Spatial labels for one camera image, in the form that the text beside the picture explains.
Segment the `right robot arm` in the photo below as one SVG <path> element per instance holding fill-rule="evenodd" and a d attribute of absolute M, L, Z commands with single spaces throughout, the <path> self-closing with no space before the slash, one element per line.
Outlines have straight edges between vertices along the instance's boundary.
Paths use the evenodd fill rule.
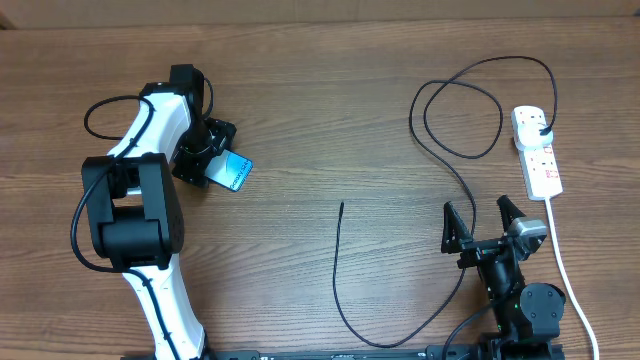
<path fill-rule="evenodd" d="M 503 233 L 476 241 L 452 203 L 443 206 L 441 251 L 460 256 L 457 266 L 478 270 L 489 303 L 464 320 L 445 344 L 428 353 L 436 359 L 562 359 L 560 335 L 566 295 L 549 283 L 529 283 L 520 264 L 537 252 L 547 236 L 547 225 L 528 217 L 505 195 L 497 200 Z M 492 311 L 497 331 L 484 333 L 474 344 L 454 346 L 453 340 L 470 323 Z"/>

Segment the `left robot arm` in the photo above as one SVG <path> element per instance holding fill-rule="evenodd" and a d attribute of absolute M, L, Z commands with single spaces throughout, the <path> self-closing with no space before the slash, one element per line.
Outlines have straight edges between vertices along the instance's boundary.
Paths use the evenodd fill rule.
<path fill-rule="evenodd" d="M 191 307 L 179 253 L 185 224 L 176 180 L 206 188 L 224 172 L 236 134 L 212 118 L 213 86 L 191 64 L 133 97 L 139 112 L 107 155 L 87 158 L 70 241 L 85 267 L 120 274 L 133 289 L 155 342 L 154 359 L 211 359 Z"/>

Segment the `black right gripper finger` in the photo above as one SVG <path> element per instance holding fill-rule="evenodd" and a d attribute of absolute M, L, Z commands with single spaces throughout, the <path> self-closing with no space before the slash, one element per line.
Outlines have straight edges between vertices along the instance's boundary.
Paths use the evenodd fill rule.
<path fill-rule="evenodd" d="M 443 206 L 444 226 L 441 241 L 442 252 L 461 252 L 473 241 L 473 236 L 451 202 Z"/>
<path fill-rule="evenodd" d="M 497 199 L 496 203 L 500 210 L 504 231 L 507 231 L 509 229 L 510 225 L 515 219 L 525 216 L 525 214 L 510 200 L 507 195 L 500 196 Z"/>

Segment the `blue Samsung Galaxy smartphone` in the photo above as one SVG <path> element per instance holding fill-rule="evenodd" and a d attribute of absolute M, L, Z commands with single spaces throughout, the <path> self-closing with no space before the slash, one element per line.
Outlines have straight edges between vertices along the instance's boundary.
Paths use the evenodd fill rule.
<path fill-rule="evenodd" d="M 249 177 L 253 162 L 239 154 L 224 150 L 214 157 L 205 170 L 212 182 L 233 192 L 238 192 Z"/>

